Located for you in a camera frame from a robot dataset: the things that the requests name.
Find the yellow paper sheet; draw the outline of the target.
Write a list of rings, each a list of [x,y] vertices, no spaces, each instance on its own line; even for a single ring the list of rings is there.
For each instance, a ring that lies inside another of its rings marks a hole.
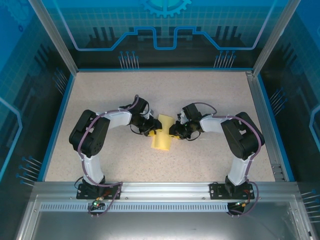
[[[174,118],[164,114],[159,114],[158,120],[162,125],[162,129],[157,129],[155,134],[152,136],[151,148],[169,151],[172,142],[172,137],[169,135],[169,130],[174,124]]]

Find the aluminium base beam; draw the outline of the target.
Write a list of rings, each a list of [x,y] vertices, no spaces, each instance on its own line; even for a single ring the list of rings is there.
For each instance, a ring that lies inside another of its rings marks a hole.
[[[300,200],[296,182],[258,182],[255,196],[263,202]],[[30,195],[32,201],[71,202],[76,200],[72,182],[37,182]],[[121,188],[121,202],[208,202],[208,182],[125,182]]]

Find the metal tray panel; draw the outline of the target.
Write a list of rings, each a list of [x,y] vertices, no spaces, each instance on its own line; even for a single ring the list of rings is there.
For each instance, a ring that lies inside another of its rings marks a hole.
[[[31,201],[14,240],[320,240],[304,206],[261,201],[248,214],[237,212],[41,212]]]

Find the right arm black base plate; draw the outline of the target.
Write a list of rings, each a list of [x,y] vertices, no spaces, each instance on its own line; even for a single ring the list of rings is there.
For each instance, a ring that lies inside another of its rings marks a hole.
[[[213,182],[209,185],[209,195],[211,200],[255,199],[253,185],[246,182],[238,186],[233,186],[231,183]]]

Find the aluminium side rail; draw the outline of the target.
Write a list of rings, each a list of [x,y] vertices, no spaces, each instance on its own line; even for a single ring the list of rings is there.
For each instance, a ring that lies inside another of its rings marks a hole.
[[[283,155],[279,147],[261,85],[259,80],[253,76],[251,71],[247,71],[245,74],[261,127],[261,133],[264,136],[264,145],[268,153],[274,179],[276,182],[288,182],[289,178],[284,166]]]

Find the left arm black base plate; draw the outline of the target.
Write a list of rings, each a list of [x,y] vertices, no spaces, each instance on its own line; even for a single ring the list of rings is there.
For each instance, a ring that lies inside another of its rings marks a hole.
[[[102,197],[104,200],[112,200],[118,190],[117,186],[100,187],[95,185],[79,184],[76,198],[78,200],[95,200]]]

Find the right aluminium frame post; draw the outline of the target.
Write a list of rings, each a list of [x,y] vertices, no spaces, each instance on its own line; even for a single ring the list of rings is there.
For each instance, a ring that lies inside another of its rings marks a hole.
[[[271,55],[273,49],[275,48],[278,40],[283,34],[285,28],[287,27],[300,2],[301,0],[288,0],[266,44],[264,45],[260,55],[258,56],[257,61],[253,66],[252,76],[254,78],[258,77],[258,74],[267,62],[269,56]]]

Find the aluminium frame post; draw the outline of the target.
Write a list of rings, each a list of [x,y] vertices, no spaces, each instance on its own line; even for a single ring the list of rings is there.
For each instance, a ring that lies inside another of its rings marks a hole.
[[[75,77],[79,72],[79,69],[72,58],[63,38],[61,37],[56,25],[54,24],[51,16],[49,15],[45,5],[41,0],[28,0],[40,20],[42,26],[46,30],[48,36],[56,47],[59,55],[64,61],[70,73]]]
[[[260,55],[258,56],[257,61],[253,66],[252,76],[254,78],[258,77],[258,74],[267,62],[269,56],[271,55],[273,49],[275,48],[278,40],[283,34],[285,28],[287,27],[300,2],[301,0],[288,0],[266,44],[264,45]]]

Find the left aluminium frame post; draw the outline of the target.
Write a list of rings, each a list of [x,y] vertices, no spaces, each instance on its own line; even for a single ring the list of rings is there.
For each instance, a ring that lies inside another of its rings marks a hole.
[[[45,5],[41,0],[28,0],[40,20],[42,26],[46,30],[48,36],[56,47],[59,55],[64,61],[70,73],[75,77],[79,72],[79,69],[72,58],[63,38],[61,37],[56,25],[54,24],[51,16],[49,15]]]

